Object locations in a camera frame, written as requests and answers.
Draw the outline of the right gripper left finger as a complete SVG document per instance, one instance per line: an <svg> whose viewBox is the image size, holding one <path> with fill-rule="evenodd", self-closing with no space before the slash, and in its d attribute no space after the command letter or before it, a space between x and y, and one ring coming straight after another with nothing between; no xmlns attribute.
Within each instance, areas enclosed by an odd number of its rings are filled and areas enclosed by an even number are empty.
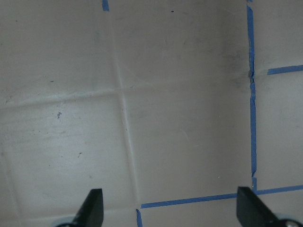
<svg viewBox="0 0 303 227"><path fill-rule="evenodd" d="M104 221L102 189L91 189L71 222L57 227L101 227Z"/></svg>

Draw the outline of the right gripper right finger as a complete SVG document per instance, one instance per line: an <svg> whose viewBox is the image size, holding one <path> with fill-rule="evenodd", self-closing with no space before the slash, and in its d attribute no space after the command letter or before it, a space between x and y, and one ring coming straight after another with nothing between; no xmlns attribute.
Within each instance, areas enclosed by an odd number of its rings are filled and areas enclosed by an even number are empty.
<svg viewBox="0 0 303 227"><path fill-rule="evenodd" d="M249 187L238 187L236 216L242 227L302 227L289 218L278 218Z"/></svg>

